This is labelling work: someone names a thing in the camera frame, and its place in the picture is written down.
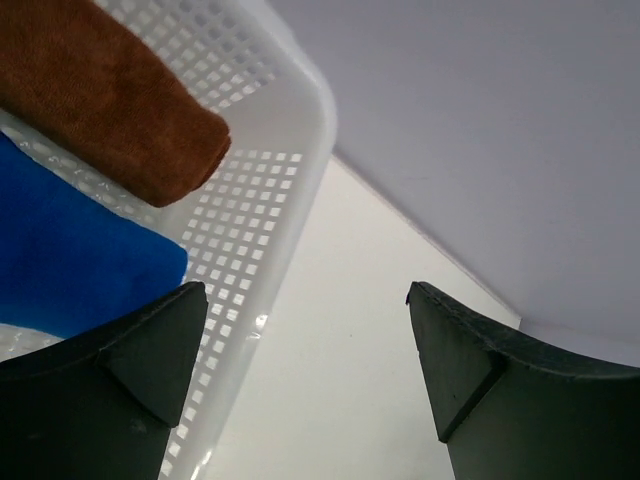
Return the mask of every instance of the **brown microfiber cloth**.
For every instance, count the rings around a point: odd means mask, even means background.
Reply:
[[[0,0],[0,107],[156,207],[206,182],[231,142],[91,0]]]

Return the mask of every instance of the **towel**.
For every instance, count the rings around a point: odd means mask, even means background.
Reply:
[[[68,338],[182,281],[187,253],[111,213],[0,134],[0,322]]]
[[[230,146],[154,53],[91,0],[0,0],[0,108],[156,207]]]

